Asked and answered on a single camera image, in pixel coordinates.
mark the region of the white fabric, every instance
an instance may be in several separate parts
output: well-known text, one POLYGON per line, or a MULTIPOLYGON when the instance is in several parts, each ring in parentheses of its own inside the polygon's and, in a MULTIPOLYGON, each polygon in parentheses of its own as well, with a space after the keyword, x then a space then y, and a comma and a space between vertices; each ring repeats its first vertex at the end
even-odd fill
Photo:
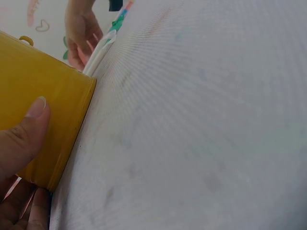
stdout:
POLYGON ((51 229, 307 228, 307 1, 140 0, 51 229))

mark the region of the yellow plastic case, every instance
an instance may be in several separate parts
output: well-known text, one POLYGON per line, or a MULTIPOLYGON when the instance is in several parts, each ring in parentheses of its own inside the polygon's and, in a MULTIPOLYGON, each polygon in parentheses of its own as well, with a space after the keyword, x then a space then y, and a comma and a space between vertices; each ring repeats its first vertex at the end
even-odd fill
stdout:
MULTIPOLYGON (((20 39, 33 42, 28 37, 20 39)), ((38 96, 45 96, 51 119, 39 155, 18 176, 54 192, 65 169, 96 79, 0 33, 0 130, 18 124, 38 96)))

